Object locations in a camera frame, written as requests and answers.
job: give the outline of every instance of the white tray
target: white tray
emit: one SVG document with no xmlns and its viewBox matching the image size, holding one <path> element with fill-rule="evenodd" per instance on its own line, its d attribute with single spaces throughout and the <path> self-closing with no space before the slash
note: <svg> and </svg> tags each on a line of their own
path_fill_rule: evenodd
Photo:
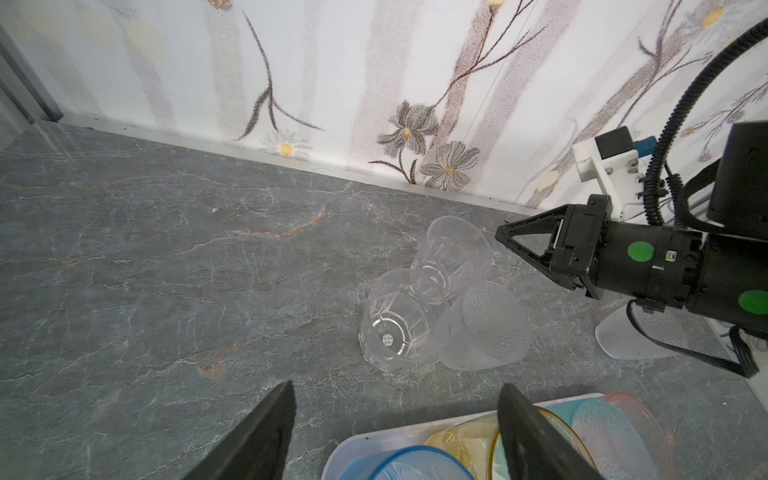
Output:
<svg viewBox="0 0 768 480">
<path fill-rule="evenodd" d="M 557 405 L 558 403 L 571 402 L 581 399 L 593 399 L 603 396 L 602 393 L 588 393 L 586 395 L 572 396 L 566 399 L 549 400 L 548 402 L 535 403 L 542 408 Z M 452 419 L 435 420 L 434 422 L 417 423 L 397 429 L 379 430 L 378 432 L 361 433 L 344 440 L 333 450 L 326 466 L 323 469 L 321 480 L 339 480 L 344 469 L 352 462 L 372 453 L 387 452 L 389 450 L 403 449 L 413 445 L 424 445 L 424 442 L 437 432 L 449 429 L 459 423 L 476 419 L 494 413 L 495 410 L 483 413 L 473 413 Z"/>
</svg>

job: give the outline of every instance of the blue plastic bowl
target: blue plastic bowl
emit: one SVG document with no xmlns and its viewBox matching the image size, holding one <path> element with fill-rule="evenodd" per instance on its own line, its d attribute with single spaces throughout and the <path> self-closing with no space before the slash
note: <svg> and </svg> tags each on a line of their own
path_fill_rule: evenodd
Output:
<svg viewBox="0 0 768 480">
<path fill-rule="evenodd" d="M 474 480 L 458 460 L 434 447 L 417 445 L 355 460 L 339 480 Z"/>
</svg>

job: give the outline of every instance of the floral wallpaper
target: floral wallpaper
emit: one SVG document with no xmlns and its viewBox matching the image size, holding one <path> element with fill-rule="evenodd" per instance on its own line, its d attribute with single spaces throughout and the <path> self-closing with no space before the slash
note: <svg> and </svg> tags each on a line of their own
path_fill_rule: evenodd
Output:
<svg viewBox="0 0 768 480">
<path fill-rule="evenodd" d="M 65 112 L 549 208 L 597 191 L 570 146 L 658 135 L 764 0 L 8 0 L 0 25 Z M 768 46 L 675 140 L 693 176 L 768 118 Z"/>
</svg>

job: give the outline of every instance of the electrical wire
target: electrical wire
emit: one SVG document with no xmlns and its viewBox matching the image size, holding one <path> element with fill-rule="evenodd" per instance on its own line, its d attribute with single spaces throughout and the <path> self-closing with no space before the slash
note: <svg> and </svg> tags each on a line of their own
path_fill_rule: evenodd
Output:
<svg viewBox="0 0 768 480">
<path fill-rule="evenodd" d="M 667 124 L 661 132 L 658 144 L 656 145 L 653 156 L 650 158 L 648 169 L 643 178 L 643 192 L 641 193 L 641 196 L 643 197 L 645 217 L 649 225 L 660 226 L 664 224 L 664 218 L 661 216 L 661 210 L 659 208 L 659 198 L 666 195 L 666 191 L 661 187 L 660 182 L 662 167 L 667 171 L 667 184 L 670 186 L 672 198 L 676 199 L 680 190 L 682 190 L 682 188 L 677 190 L 678 187 L 682 185 L 682 180 L 680 179 L 680 175 L 672 174 L 672 171 L 667 165 L 667 154 L 669 154 L 672 142 L 677 136 L 677 132 L 680 131 L 680 128 L 683 126 L 685 118 L 696 104 L 696 101 L 704 93 L 707 87 L 710 86 L 717 75 L 725 70 L 728 65 L 732 64 L 745 51 L 749 50 L 766 37 L 768 37 L 768 18 L 745 31 L 739 38 L 731 42 L 730 45 L 725 47 L 722 52 L 713 58 L 712 61 L 704 67 L 701 73 L 696 76 L 693 83 L 691 83 L 685 93 L 683 93 L 680 101 L 677 102 L 677 106 L 674 108 L 672 115 L 669 117 L 669 120 L 667 120 Z"/>
<path fill-rule="evenodd" d="M 746 344 L 746 342 L 744 342 L 744 340 L 741 338 L 741 335 L 739 334 L 740 327 L 732 326 L 728 332 L 730 341 L 733 344 L 733 351 L 736 353 L 736 357 L 739 359 L 738 362 L 734 362 L 733 360 L 720 358 L 719 356 L 711 356 L 705 353 L 684 349 L 680 346 L 670 345 L 669 343 L 661 342 L 660 340 L 656 340 L 655 338 L 649 336 L 647 333 L 645 333 L 645 330 L 643 330 L 643 328 L 637 322 L 637 319 L 634 317 L 632 306 L 635 303 L 635 300 L 630 300 L 629 303 L 627 303 L 627 318 L 635 330 L 637 330 L 642 336 L 649 339 L 656 345 L 664 347 L 668 350 L 672 350 L 673 352 L 682 353 L 683 355 L 701 360 L 702 362 L 716 366 L 719 369 L 724 369 L 728 370 L 729 372 L 736 373 L 745 379 L 751 379 L 760 371 L 757 368 L 755 357 L 752 355 L 752 350 L 750 350 L 750 347 Z"/>
</svg>

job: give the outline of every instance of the gray marble countertop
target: gray marble countertop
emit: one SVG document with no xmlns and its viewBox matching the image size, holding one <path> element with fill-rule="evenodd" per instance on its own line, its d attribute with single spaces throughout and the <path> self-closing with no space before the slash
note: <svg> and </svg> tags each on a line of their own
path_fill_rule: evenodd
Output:
<svg viewBox="0 0 768 480">
<path fill-rule="evenodd" d="M 550 283 L 493 243 L 491 280 L 528 307 L 516 364 L 385 375 L 357 340 L 377 277 L 451 214 L 505 212 L 57 124 L 0 152 L 0 463 L 8 478 L 180 478 L 278 382 L 298 413 L 285 478 L 319 478 L 351 435 L 495 407 L 627 392 L 678 478 L 768 477 L 768 414 L 739 377 L 686 357 L 606 356 L 622 304 Z M 689 344 L 723 355 L 701 318 Z"/>
</svg>

